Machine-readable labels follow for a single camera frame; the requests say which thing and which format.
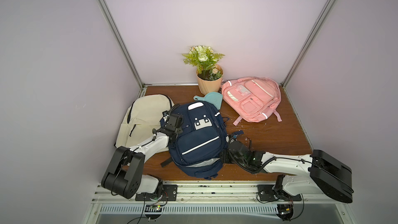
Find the cream white backpack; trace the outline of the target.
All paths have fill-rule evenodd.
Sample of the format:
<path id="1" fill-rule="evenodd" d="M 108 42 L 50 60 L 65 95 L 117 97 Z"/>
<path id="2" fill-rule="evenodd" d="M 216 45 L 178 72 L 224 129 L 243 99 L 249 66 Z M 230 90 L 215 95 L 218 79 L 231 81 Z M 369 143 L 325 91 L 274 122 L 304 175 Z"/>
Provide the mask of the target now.
<path id="1" fill-rule="evenodd" d="M 132 147 L 152 137 L 152 130 L 160 128 L 163 112 L 174 105 L 172 99 L 163 94 L 138 98 L 127 109 L 120 125 L 115 147 Z"/>

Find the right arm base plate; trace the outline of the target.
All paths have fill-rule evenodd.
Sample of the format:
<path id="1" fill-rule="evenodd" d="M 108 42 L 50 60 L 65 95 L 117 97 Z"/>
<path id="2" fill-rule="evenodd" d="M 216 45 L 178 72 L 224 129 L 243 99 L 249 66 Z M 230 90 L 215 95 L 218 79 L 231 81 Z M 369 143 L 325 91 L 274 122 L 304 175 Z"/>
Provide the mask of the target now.
<path id="1" fill-rule="evenodd" d="M 286 193 L 282 186 L 277 185 L 258 185 L 258 196 L 261 202 L 272 202 L 272 201 L 302 201 L 301 195 L 292 196 Z"/>

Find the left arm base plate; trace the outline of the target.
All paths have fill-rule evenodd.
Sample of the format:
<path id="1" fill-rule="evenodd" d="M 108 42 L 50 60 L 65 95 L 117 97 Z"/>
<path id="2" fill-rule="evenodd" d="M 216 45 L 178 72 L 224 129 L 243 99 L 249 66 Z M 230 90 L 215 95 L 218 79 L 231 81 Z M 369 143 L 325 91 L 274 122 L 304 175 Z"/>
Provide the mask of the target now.
<path id="1" fill-rule="evenodd" d="M 158 201 L 176 201 L 178 193 L 177 185 L 161 185 L 154 193 L 139 193 L 135 195 L 135 201 L 155 203 Z"/>

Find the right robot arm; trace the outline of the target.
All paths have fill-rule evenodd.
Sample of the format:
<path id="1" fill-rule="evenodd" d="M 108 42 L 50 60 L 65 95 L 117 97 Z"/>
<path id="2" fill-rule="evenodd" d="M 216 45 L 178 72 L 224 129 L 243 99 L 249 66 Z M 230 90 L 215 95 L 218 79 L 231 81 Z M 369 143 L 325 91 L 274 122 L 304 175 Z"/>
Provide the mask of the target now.
<path id="1" fill-rule="evenodd" d="M 228 140 L 228 159 L 251 174 L 277 173 L 275 195 L 324 194 L 338 202 L 352 203 L 352 170 L 325 151 L 306 155 L 279 155 L 252 151 L 237 139 Z"/>

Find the navy blue backpack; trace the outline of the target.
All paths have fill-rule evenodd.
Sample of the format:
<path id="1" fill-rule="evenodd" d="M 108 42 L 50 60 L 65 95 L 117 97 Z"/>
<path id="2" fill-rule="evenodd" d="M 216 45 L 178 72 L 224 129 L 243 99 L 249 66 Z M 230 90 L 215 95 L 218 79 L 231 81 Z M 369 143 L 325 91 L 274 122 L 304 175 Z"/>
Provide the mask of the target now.
<path id="1" fill-rule="evenodd" d="M 162 162 L 161 167 L 173 162 L 188 176 L 207 180 L 217 177 L 223 167 L 222 152 L 227 142 L 244 132 L 227 134 L 219 110 L 204 101 L 180 105 L 174 113 L 183 115 L 182 133 L 175 142 L 169 143 L 171 157 Z"/>

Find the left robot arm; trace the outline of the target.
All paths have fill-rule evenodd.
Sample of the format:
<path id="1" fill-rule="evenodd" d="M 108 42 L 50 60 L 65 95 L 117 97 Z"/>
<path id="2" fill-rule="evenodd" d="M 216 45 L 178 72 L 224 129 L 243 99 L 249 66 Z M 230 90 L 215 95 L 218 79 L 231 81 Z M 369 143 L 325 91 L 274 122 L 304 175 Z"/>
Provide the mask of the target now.
<path id="1" fill-rule="evenodd" d="M 163 181 L 155 176 L 143 174 L 145 162 L 160 150 L 167 148 L 170 142 L 182 133 L 183 117 L 174 114 L 180 104 L 175 104 L 162 119 L 164 123 L 159 129 L 152 130 L 152 137 L 144 142 L 132 146 L 120 146 L 104 173 L 101 186 L 111 192 L 113 196 L 131 199 L 143 194 L 159 200 L 163 198 Z"/>

